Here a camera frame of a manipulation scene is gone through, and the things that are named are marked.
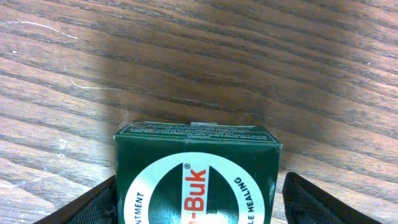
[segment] brown wood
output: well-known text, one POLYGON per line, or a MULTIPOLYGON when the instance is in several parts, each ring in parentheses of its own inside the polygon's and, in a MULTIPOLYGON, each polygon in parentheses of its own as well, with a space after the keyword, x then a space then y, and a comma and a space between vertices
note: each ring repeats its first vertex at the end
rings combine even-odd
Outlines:
POLYGON ((397 223, 397 22, 395 0, 0 1, 0 222, 106 180, 147 120, 265 124, 273 223, 288 171, 397 223))

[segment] scratch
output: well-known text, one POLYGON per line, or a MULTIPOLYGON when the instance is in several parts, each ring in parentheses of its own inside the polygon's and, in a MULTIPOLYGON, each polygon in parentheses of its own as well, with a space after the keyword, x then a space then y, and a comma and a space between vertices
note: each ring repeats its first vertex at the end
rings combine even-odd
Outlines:
POLYGON ((124 89, 120 89, 120 88, 108 88, 108 87, 91 87, 91 86, 81 86, 81 85, 77 85, 72 79, 70 80, 75 86, 79 87, 79 88, 83 88, 83 89, 88 89, 88 90, 121 90, 121 91, 130 91, 133 93, 140 93, 140 94, 147 94, 147 95, 152 95, 152 96, 162 96, 162 97, 167 97, 167 98, 171 98, 174 100, 184 100, 184 101, 188 101, 188 102, 192 102, 192 103, 201 103, 204 105, 208 105, 208 106, 212 106, 212 107, 219 107, 219 108, 225 108, 228 111, 232 111, 232 112, 237 112, 237 109, 233 109, 233 108, 226 108, 217 104, 213 104, 213 103, 206 103, 206 102, 202 102, 202 101, 197 101, 197 100, 191 100, 191 99, 187 99, 187 98, 181 98, 181 97, 176 97, 176 96, 170 96, 170 95, 165 95, 165 94, 160 94, 160 93, 151 93, 151 92, 147 92, 147 91, 138 91, 138 90, 124 90, 124 89))
POLYGON ((72 35, 68 35, 68 34, 66 34, 64 32, 61 32, 61 31, 59 31, 57 29, 54 29, 53 27, 46 26, 46 25, 43 25, 43 24, 39 24, 39 23, 36 23, 36 22, 29 22, 29 21, 6 21, 6 22, 0 22, 0 25, 6 25, 6 24, 30 24, 30 25, 34 25, 34 26, 40 26, 40 27, 44 27, 44 28, 50 29, 52 31, 55 31, 57 33, 60 33, 62 35, 65 35, 67 37, 70 37, 70 38, 73 38, 73 39, 77 39, 77 37, 74 37, 72 35))

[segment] wood grain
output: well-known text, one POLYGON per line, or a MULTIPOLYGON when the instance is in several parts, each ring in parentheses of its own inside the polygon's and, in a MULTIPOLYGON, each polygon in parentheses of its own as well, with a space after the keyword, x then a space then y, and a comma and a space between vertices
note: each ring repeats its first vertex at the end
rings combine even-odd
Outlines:
POLYGON ((263 124, 294 171, 398 222, 394 0, 0 1, 0 222, 114 174, 125 121, 263 124))

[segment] dark object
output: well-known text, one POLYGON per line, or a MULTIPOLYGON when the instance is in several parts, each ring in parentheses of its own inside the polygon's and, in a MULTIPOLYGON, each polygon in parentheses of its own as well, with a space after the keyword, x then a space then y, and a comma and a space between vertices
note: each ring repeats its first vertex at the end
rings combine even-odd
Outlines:
POLYGON ((118 222, 116 204, 115 176, 112 176, 35 224, 114 224, 118 222))
POLYGON ((379 223, 293 172, 286 175, 283 196, 289 224, 379 223))

